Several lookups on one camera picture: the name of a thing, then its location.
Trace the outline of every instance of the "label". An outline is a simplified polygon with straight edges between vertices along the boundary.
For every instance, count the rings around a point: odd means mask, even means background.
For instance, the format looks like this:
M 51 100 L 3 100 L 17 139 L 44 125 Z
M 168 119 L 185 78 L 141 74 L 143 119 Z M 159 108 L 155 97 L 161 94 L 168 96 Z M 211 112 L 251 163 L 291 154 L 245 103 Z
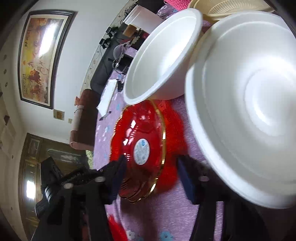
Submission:
M 148 160 L 150 153 L 149 143 L 146 139 L 137 141 L 133 150 L 133 158 L 138 165 L 143 165 Z

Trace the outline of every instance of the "pink woven fabric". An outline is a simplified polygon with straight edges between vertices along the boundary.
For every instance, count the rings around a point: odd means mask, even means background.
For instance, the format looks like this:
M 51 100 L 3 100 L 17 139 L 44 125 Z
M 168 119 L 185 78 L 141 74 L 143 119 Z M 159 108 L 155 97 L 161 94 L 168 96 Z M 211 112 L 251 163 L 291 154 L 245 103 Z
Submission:
M 165 0 L 178 11 L 184 10 L 188 7 L 191 0 Z

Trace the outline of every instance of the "white wall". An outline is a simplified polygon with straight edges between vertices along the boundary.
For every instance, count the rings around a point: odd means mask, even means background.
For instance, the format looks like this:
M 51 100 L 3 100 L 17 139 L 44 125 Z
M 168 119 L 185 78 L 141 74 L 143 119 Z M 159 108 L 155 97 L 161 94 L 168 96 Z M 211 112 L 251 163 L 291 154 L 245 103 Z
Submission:
M 119 11 L 128 0 L 40 0 L 30 11 L 40 9 L 60 9 L 77 11 L 69 29 L 57 68 L 54 89 L 54 108 L 65 111 L 65 120 L 53 118 L 53 110 L 20 100 L 17 79 L 17 58 L 21 33 L 26 21 L 25 14 L 10 34 L 7 41 L 14 43 L 12 81 L 20 116 L 29 133 L 69 143 L 73 119 L 75 97 L 79 96 L 90 61 Z
M 15 98 L 16 86 L 14 85 L 14 81 L 12 81 L 13 72 L 15 70 L 14 55 L 12 54 L 13 49 L 14 42 L 6 41 L 0 51 L 0 84 L 3 92 L 2 98 L 4 98 L 8 115 L 10 116 L 10 120 L 16 130 L 16 137 L 12 147 L 11 156 L 8 158 L 6 163 L 4 163 L 5 160 L 0 160 L 1 168 L 5 168 L 4 182 L 0 183 L 0 185 L 3 185 L 4 189 L 4 193 L 0 194 L 2 195 L 0 198 L 0 205 L 6 219 L 15 230 L 16 234 L 21 240 L 27 240 L 20 217 L 18 202 L 18 173 L 20 157 L 27 132 L 23 122 L 21 121 L 19 110 L 17 109 L 16 103 L 18 100 Z

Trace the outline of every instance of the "brown sofa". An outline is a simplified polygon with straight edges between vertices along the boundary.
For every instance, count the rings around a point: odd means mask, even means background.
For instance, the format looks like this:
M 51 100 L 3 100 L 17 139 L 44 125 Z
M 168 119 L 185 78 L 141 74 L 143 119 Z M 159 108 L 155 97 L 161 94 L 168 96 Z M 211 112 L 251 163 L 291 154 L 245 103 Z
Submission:
M 94 150 L 96 121 L 98 117 L 97 106 L 100 95 L 91 89 L 82 92 L 75 111 L 70 146 L 77 150 Z

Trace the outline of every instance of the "blue flower pattern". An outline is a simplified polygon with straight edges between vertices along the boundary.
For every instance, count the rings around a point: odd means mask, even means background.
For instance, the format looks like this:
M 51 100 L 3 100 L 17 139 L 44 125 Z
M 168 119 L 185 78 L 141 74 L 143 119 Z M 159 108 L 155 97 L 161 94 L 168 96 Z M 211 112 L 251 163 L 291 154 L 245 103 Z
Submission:
M 173 241 L 173 235 L 169 231 L 162 231 L 159 235 L 160 241 Z

